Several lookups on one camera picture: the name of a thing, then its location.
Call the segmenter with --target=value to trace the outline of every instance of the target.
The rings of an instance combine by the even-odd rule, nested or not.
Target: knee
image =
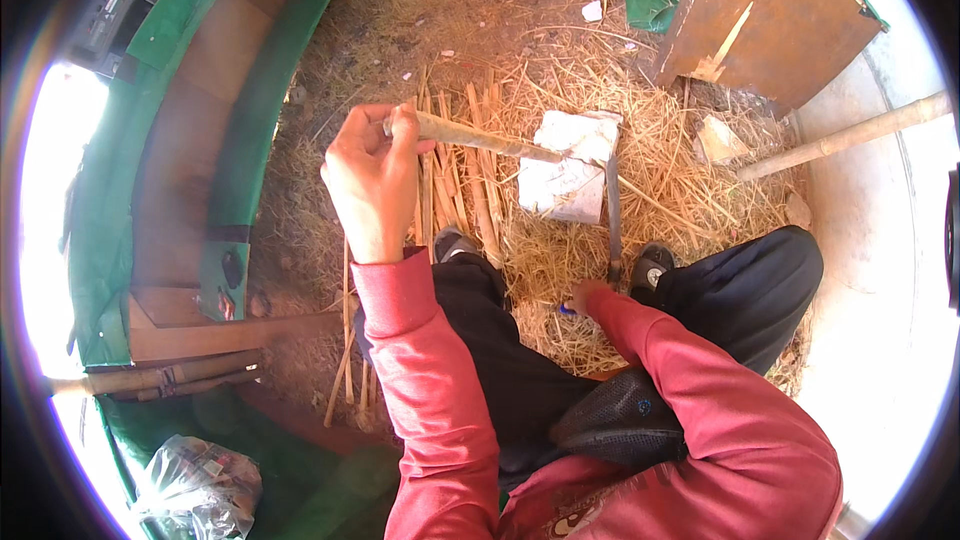
[[[778,228],[769,234],[777,251],[789,255],[811,285],[816,288],[824,277],[824,256],[816,238],[807,230],[796,225]]]

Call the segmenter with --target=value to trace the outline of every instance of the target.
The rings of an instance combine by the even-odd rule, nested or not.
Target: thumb
[[[390,135],[393,137],[390,153],[397,155],[417,154],[420,139],[420,122],[413,106],[403,103],[393,107]]]

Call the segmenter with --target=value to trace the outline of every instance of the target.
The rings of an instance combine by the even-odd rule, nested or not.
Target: shoe
[[[455,225],[448,225],[437,232],[433,239],[433,256],[437,263],[446,263],[460,253],[480,256],[480,247]]]
[[[653,293],[660,282],[660,276],[676,267],[677,262],[669,248],[659,242],[647,242],[640,249],[640,256],[630,274],[630,294],[634,294],[634,289]]]

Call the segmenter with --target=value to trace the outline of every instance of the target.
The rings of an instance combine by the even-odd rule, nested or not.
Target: right hand
[[[392,142],[383,120],[392,116]],[[363,104],[350,110],[319,170],[330,190],[354,262],[397,263],[414,220],[417,155],[433,150],[420,140],[413,106]]]
[[[588,318],[590,315],[587,313],[587,301],[590,300],[592,294],[603,289],[609,290],[610,286],[601,280],[581,280],[580,282],[576,282],[571,289],[573,298],[563,303],[563,306],[570,309],[570,311],[575,311],[578,316]]]

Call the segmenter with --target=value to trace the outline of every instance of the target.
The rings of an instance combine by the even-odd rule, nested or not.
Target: concrete wall
[[[796,112],[806,141],[944,88],[906,0],[869,1],[890,31]],[[958,159],[947,116],[809,164],[825,269],[798,402],[836,447],[845,500],[868,522],[909,475],[951,376],[958,319],[943,234]]]

